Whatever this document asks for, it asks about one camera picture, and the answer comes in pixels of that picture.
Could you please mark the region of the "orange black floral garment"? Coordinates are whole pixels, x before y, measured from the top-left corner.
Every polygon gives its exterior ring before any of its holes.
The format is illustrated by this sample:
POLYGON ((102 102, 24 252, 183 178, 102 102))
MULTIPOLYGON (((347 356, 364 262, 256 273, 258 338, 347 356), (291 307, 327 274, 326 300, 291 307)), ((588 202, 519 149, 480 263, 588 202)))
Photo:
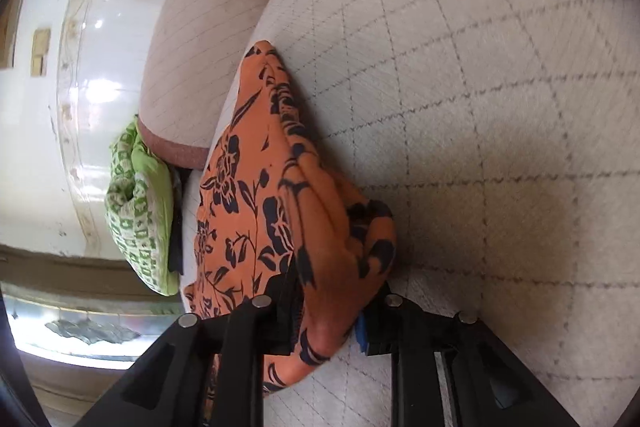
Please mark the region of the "orange black floral garment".
POLYGON ((238 98, 203 171, 189 309, 220 317, 294 271, 303 291, 290 355, 264 362, 265 392, 290 387, 340 350, 386 280, 393 215, 326 167, 302 123, 276 49, 254 43, 238 98))

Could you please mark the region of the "dark wooden mirror cabinet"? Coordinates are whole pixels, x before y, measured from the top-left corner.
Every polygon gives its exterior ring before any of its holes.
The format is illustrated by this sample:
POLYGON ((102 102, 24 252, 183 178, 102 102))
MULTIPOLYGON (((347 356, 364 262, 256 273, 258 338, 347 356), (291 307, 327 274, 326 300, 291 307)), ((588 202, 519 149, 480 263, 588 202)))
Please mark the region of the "dark wooden mirror cabinet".
POLYGON ((125 261, 1 249, 6 317, 46 420, 71 426, 177 320, 125 261))

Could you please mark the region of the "green white patterned cloth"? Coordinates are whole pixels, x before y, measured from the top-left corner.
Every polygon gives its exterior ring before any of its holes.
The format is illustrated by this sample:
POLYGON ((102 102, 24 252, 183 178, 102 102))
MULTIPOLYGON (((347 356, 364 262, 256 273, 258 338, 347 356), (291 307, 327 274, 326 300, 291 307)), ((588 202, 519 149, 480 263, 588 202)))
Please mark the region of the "green white patterned cloth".
POLYGON ((137 277, 158 295, 176 295, 179 275, 169 269, 174 188, 167 165, 145 145, 137 119, 111 146, 104 204, 112 239, 137 277))

